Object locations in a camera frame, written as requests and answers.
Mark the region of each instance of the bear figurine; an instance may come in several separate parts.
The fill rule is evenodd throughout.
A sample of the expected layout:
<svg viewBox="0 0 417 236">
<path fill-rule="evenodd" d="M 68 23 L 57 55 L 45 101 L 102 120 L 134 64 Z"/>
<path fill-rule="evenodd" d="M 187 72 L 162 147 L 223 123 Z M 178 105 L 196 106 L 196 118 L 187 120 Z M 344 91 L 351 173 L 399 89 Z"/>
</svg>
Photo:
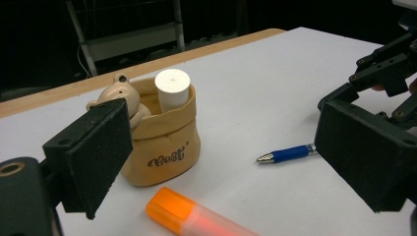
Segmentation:
<svg viewBox="0 0 417 236">
<path fill-rule="evenodd" d="M 150 110 L 141 104 L 141 97 L 138 91 L 130 85 L 129 80 L 122 74 L 114 77 L 113 85 L 106 88 L 99 96 L 98 100 L 90 101 L 86 109 L 90 110 L 93 106 L 99 105 L 108 100 L 125 98 L 128 104 L 131 129 L 138 126 L 142 118 L 151 116 Z"/>
</svg>

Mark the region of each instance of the orange cap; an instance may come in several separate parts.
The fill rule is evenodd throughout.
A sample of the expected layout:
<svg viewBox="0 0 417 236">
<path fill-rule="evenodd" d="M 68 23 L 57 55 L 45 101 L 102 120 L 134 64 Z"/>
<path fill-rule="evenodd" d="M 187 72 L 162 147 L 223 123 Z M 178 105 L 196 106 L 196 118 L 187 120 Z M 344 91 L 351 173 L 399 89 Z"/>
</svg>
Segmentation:
<svg viewBox="0 0 417 236">
<path fill-rule="evenodd" d="M 162 187 L 147 204 L 148 216 L 177 235 L 197 203 Z"/>
</svg>

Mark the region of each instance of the white table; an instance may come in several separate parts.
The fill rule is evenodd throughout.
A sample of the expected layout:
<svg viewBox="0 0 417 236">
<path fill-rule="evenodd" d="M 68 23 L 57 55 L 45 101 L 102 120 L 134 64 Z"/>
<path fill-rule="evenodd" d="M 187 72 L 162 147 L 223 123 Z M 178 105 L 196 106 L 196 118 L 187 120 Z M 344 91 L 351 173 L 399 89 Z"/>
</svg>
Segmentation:
<svg viewBox="0 0 417 236">
<path fill-rule="evenodd" d="M 259 165 L 271 150 L 313 141 L 319 100 L 377 44 L 294 29 L 170 68 L 187 72 L 197 91 L 202 151 L 197 164 L 163 184 L 138 188 L 119 175 L 94 220 L 57 210 L 66 235 L 173 235 L 145 206 L 162 186 L 261 235 L 409 235 L 415 205 L 373 213 L 319 155 Z M 135 78 L 155 76 L 159 71 Z M 44 159 L 41 146 L 75 119 L 102 88 L 0 120 L 0 161 Z M 366 90 L 356 104 L 388 114 L 408 94 Z"/>
</svg>

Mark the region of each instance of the bear ear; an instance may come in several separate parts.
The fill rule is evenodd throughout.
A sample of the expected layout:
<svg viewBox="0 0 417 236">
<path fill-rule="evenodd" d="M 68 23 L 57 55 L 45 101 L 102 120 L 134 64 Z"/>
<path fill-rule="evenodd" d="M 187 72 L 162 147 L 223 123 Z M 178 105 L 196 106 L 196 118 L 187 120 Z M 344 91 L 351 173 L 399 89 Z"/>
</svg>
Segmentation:
<svg viewBox="0 0 417 236">
<path fill-rule="evenodd" d="M 93 106 L 96 106 L 96 105 L 97 105 L 97 100 L 90 101 L 89 103 L 87 103 L 86 109 L 90 110 Z"/>
<path fill-rule="evenodd" d="M 125 75 L 123 75 L 123 74 L 117 74 L 114 77 L 114 83 L 116 83 L 116 82 L 129 83 L 129 80 L 128 80 L 128 78 Z"/>
</svg>

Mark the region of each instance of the dark background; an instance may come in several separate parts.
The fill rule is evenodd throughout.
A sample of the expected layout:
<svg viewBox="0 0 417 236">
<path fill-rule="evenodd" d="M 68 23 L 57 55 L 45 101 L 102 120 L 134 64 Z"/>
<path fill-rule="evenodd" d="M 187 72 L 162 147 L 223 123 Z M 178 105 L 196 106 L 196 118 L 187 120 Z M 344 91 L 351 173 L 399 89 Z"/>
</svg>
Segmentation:
<svg viewBox="0 0 417 236">
<path fill-rule="evenodd" d="M 86 39 L 172 22 L 171 0 L 73 0 Z M 390 0 L 181 0 L 186 43 L 214 34 L 305 27 L 386 44 L 403 35 L 398 20 L 407 9 Z M 0 3 L 0 92 L 50 89 L 86 78 L 78 38 L 65 1 L 3 0 Z M 176 42 L 133 52 L 132 63 Z M 79 52 L 84 65 L 84 55 Z M 121 69 L 119 58 L 96 63 L 99 74 Z"/>
</svg>

